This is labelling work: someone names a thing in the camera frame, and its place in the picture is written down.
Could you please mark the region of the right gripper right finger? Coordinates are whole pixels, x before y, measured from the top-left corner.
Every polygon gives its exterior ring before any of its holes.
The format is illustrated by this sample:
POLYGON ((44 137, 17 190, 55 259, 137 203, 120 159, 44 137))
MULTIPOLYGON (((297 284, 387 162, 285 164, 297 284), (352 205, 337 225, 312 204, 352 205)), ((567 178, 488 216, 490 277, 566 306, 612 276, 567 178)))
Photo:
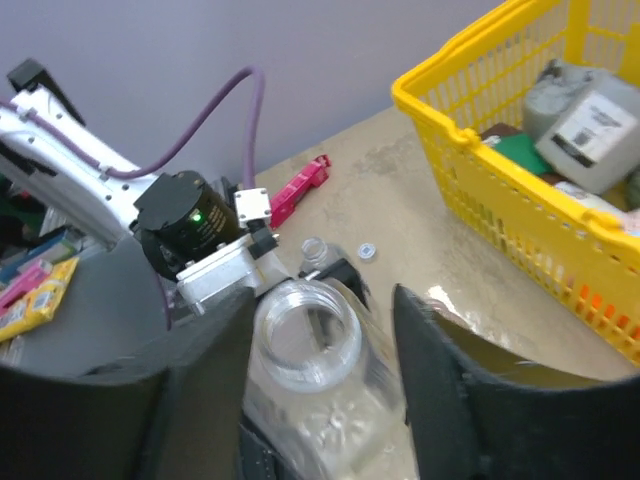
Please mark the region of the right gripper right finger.
POLYGON ((423 479, 635 479, 639 379, 529 361, 393 290, 393 326, 423 479))

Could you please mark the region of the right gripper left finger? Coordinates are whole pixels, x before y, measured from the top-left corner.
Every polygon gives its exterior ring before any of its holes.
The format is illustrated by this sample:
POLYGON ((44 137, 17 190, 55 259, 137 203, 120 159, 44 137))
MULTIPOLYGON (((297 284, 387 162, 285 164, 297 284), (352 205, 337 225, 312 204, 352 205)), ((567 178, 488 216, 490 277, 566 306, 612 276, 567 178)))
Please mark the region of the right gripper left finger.
POLYGON ((255 294, 77 377, 1 370, 5 479, 232 479, 255 294))

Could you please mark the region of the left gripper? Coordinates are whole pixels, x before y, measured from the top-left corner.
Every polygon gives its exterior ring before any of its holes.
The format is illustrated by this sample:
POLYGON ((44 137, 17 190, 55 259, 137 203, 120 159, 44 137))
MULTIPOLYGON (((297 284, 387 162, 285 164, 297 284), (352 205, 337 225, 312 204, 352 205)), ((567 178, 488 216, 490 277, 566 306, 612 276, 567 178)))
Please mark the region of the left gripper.
POLYGON ((202 260, 191 262, 176 274, 177 291, 197 315, 213 304, 214 298, 237 287, 249 287, 260 297, 289 279, 335 279, 349 288, 364 306, 370 290, 348 259, 338 260, 323 271, 308 275, 290 273, 277 256, 278 236, 262 227, 223 245, 202 260))

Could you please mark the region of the large clear square bottle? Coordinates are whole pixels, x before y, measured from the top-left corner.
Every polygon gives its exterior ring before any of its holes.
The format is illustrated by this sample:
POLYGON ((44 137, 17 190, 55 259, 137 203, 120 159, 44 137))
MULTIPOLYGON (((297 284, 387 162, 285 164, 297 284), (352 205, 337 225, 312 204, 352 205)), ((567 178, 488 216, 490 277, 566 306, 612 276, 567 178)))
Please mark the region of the large clear square bottle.
POLYGON ((277 285, 254 315, 244 411, 301 478, 355 478, 405 419, 376 312, 335 279, 277 285))

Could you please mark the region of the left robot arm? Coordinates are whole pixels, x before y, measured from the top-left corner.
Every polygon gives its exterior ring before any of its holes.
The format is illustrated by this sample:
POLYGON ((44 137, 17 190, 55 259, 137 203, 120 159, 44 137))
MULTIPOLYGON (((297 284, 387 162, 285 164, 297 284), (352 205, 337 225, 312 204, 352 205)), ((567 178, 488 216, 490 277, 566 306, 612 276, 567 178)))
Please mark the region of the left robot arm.
POLYGON ((288 281, 277 257, 274 228, 303 191, 322 184, 329 160, 311 162, 279 195, 255 182, 255 143, 265 91, 261 69, 237 72, 207 103, 165 161, 178 154, 207 117, 244 79, 254 90, 244 134, 240 188, 210 185, 199 173, 139 168, 86 127, 43 65, 27 59, 8 81, 13 98, 1 104, 1 172, 107 249, 136 239, 163 279, 174 283, 195 313, 239 286, 257 296, 288 281))

